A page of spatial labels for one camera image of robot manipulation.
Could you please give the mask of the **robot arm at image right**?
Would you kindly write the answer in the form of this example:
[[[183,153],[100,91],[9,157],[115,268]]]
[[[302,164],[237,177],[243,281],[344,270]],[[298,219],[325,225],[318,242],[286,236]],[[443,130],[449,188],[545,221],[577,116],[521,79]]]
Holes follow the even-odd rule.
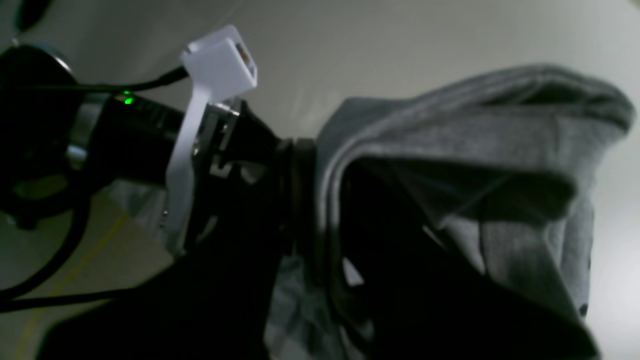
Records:
[[[242,100],[258,66],[237,27],[187,44],[180,66],[135,84],[80,84],[53,51],[20,44],[1,55],[1,210],[23,229],[72,212],[46,264],[1,290],[1,312],[114,298],[122,290],[25,298],[78,248],[91,197],[114,180],[166,191],[163,245],[192,250],[212,218],[230,217],[244,165],[282,171],[281,228],[288,245],[313,250],[315,143],[279,139]]]

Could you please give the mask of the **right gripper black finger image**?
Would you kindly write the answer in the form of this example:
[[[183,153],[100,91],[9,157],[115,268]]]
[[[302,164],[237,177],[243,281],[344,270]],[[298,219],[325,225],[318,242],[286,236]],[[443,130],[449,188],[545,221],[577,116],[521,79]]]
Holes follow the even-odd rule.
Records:
[[[276,149],[279,236],[286,256],[299,256],[311,283],[327,286],[326,246],[317,233],[314,204],[316,142],[310,137],[284,139]]]

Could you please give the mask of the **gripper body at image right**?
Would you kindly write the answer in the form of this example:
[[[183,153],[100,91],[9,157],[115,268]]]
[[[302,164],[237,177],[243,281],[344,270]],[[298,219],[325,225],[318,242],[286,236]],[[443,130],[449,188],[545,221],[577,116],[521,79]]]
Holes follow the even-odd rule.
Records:
[[[181,62],[192,91],[166,169],[164,222],[166,249],[176,257],[196,242],[190,216],[208,179],[226,178],[233,162],[265,162],[279,143],[242,99],[258,86],[258,66],[237,27],[192,41]]]

